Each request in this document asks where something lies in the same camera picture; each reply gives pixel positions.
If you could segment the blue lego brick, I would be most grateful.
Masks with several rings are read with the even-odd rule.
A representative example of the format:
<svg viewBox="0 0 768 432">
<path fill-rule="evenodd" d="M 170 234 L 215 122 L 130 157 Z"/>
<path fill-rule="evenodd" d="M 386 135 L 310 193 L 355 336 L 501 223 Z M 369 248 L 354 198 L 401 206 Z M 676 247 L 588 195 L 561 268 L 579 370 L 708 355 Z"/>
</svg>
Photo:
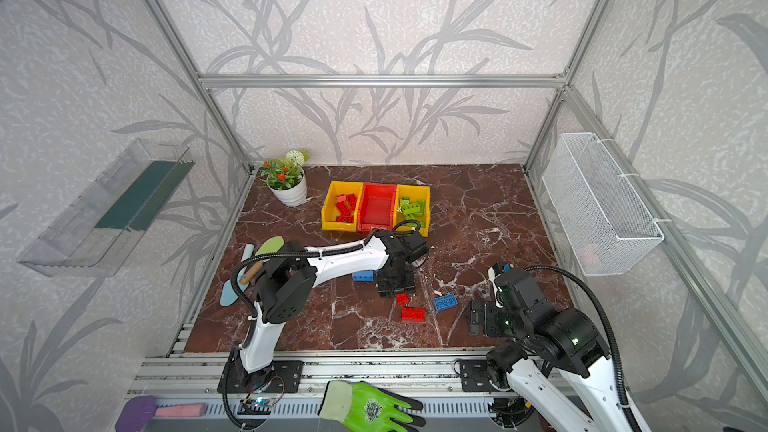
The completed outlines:
<svg viewBox="0 0 768 432">
<path fill-rule="evenodd" d="M 373 282 L 375 279 L 375 272 L 372 270 L 355 272 L 352 274 L 352 278 L 356 282 Z"/>
<path fill-rule="evenodd" d="M 433 305 L 436 312 L 442 312 L 458 306 L 458 300 L 453 294 L 435 297 Z"/>
</svg>

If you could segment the red lego brick bottom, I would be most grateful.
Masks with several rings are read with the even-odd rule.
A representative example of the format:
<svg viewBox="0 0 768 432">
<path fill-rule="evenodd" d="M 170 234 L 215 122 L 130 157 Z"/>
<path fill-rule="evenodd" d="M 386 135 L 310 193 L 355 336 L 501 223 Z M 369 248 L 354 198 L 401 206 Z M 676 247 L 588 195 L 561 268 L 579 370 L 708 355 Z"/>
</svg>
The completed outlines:
<svg viewBox="0 0 768 432">
<path fill-rule="evenodd" d="M 401 309 L 401 320 L 406 322 L 423 323 L 426 318 L 425 310 L 415 307 L 403 307 Z"/>
</svg>

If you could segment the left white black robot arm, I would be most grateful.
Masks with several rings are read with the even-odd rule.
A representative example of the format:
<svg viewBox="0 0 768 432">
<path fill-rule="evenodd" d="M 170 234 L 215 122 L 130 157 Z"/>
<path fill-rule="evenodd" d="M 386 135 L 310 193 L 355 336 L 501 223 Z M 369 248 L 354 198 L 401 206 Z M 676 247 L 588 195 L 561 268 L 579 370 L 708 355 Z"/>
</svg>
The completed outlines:
<svg viewBox="0 0 768 432">
<path fill-rule="evenodd" d="M 315 287 L 373 271 L 380 296 L 411 292 L 415 263 L 428 252 L 417 230 L 375 229 L 362 240 L 326 247 L 289 241 L 276 252 L 243 260 L 231 271 L 229 284 L 248 310 L 248 332 L 233 346 L 217 391 L 248 393 L 269 386 L 278 375 L 274 352 L 285 324 L 301 314 Z"/>
</svg>

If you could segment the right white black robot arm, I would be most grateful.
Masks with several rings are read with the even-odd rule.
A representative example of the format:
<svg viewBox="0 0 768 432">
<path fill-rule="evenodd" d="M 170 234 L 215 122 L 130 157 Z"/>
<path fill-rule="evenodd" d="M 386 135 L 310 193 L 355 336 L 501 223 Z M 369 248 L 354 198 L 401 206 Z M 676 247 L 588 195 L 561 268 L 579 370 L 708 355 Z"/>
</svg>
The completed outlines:
<svg viewBox="0 0 768 432">
<path fill-rule="evenodd" d="M 491 301 L 474 301 L 469 331 L 499 339 L 482 360 L 458 360 L 465 392 L 513 394 L 507 405 L 489 404 L 503 428 L 515 428 L 538 413 L 557 431 L 647 431 L 630 396 L 618 341 L 608 315 L 589 286 L 569 271 L 598 318 L 574 307 L 557 309 L 533 274 L 500 261 L 488 270 Z"/>
</svg>

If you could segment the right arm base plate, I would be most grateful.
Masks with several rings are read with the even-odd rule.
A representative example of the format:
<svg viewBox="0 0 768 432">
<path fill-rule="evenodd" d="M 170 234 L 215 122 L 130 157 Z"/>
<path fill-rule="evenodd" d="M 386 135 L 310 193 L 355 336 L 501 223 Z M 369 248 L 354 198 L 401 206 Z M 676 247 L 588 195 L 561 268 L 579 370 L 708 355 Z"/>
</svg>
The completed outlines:
<svg viewBox="0 0 768 432">
<path fill-rule="evenodd" d="M 490 382 L 488 364 L 485 359 L 457 359 L 454 371 L 460 379 L 463 392 L 492 393 L 496 388 Z"/>
</svg>

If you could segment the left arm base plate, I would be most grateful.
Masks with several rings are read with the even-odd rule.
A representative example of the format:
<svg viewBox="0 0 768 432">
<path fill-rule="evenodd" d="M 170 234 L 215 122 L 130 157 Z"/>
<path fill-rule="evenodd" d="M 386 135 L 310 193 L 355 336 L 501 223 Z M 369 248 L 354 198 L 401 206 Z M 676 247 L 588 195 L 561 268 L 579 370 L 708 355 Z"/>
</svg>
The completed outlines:
<svg viewBox="0 0 768 432">
<path fill-rule="evenodd" d="M 217 386 L 217 392 L 228 394 L 246 393 L 296 393 L 304 363 L 300 360 L 273 361 L 271 365 L 248 373 L 240 357 L 229 360 Z"/>
</svg>

